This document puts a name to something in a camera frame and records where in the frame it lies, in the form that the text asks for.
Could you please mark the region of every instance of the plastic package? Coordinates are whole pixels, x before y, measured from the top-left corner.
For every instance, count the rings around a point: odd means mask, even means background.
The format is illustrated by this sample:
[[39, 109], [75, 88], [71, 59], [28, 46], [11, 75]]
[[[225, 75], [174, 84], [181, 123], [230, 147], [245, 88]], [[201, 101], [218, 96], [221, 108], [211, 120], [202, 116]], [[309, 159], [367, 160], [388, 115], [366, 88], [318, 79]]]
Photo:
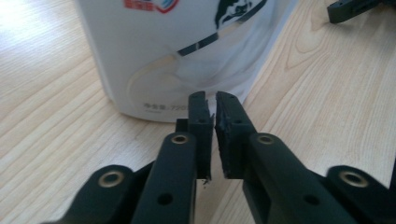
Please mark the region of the plastic package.
[[108, 97], [124, 114], [175, 122], [188, 96], [243, 102], [296, 0], [76, 0]]

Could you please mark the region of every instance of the wood grain surface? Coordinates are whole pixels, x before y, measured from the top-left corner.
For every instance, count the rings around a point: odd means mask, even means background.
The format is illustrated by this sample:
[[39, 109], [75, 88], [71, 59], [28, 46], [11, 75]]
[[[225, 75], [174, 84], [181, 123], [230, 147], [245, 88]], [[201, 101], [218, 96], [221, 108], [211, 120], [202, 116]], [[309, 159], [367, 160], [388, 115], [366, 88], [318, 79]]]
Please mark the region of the wood grain surface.
[[[396, 155], [396, 10], [330, 24], [300, 0], [244, 107], [307, 168], [355, 166], [388, 186]], [[0, 1], [0, 222], [60, 218], [96, 170], [140, 169], [174, 124], [120, 114], [105, 96], [71, 0]], [[195, 223], [253, 223], [214, 143]]]

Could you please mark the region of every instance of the red logo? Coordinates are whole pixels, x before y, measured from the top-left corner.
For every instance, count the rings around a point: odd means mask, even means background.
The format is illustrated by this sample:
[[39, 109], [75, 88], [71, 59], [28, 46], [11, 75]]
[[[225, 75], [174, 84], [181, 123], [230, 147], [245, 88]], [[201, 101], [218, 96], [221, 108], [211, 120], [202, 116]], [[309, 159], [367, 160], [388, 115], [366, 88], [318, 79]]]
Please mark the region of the red logo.
[[177, 2], [178, 0], [124, 0], [124, 5], [137, 10], [168, 13], [177, 5]]

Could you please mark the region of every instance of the light wooden surface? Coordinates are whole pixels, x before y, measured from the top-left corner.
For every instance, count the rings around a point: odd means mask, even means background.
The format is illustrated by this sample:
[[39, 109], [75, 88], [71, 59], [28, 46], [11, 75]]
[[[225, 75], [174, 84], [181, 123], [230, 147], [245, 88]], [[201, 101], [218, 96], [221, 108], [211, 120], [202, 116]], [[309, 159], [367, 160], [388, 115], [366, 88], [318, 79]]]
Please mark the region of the light wooden surface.
[[[396, 10], [328, 23], [301, 0], [245, 109], [311, 170], [360, 168], [388, 186], [396, 152]], [[70, 0], [0, 1], [0, 222], [61, 217], [96, 170], [153, 161], [173, 124], [119, 114]], [[253, 223], [240, 181], [198, 182], [195, 223]]]

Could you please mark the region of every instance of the screw hole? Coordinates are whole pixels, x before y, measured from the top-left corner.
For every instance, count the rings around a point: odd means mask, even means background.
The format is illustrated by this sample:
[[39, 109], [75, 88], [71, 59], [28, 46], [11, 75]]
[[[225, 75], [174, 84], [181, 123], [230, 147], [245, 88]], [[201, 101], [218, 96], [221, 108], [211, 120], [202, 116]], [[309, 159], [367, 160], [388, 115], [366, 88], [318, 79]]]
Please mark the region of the screw hole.
[[161, 204], [161, 205], [168, 205], [172, 201], [173, 201], [173, 196], [170, 193], [164, 193], [164, 194], [158, 196], [158, 199], [157, 199], [158, 204]]
[[172, 138], [172, 142], [175, 144], [185, 144], [187, 141], [188, 138], [185, 135], [177, 135]]
[[304, 196], [304, 200], [305, 200], [307, 203], [310, 203], [310, 204], [312, 204], [312, 205], [319, 205], [319, 204], [320, 204], [320, 200], [319, 200], [316, 196], [314, 196], [314, 195], [310, 195], [310, 194], [305, 195], [305, 196]]
[[120, 171], [109, 171], [99, 178], [99, 186], [102, 188], [112, 188], [122, 182], [124, 175]]
[[259, 136], [259, 142], [265, 145], [271, 145], [274, 143], [274, 139], [268, 135]]
[[366, 188], [369, 182], [361, 175], [350, 171], [343, 171], [340, 173], [340, 178], [348, 185], [357, 188]]

